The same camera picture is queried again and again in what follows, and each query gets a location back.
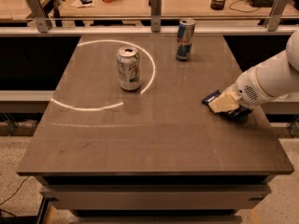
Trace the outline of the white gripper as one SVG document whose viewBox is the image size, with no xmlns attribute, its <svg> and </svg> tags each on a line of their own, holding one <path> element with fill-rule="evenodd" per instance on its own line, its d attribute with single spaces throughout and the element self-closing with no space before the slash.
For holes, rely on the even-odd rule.
<svg viewBox="0 0 299 224">
<path fill-rule="evenodd" d="M 268 95 L 261 88 L 255 70 L 247 70 L 236 80 L 235 91 L 243 105 L 262 105 L 268 102 Z M 208 106 L 214 113 L 228 112 L 238 109 L 239 102 L 227 91 L 213 94 Z"/>
</svg>

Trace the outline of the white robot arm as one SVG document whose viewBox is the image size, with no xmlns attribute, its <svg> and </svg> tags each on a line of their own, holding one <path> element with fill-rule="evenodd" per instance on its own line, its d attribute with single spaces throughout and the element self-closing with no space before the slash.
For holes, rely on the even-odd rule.
<svg viewBox="0 0 299 224">
<path fill-rule="evenodd" d="M 299 31 L 292 33 L 283 51 L 243 72 L 218 97 L 213 95 L 208 106 L 214 113 L 240 106 L 252 109 L 293 92 L 299 92 Z"/>
</svg>

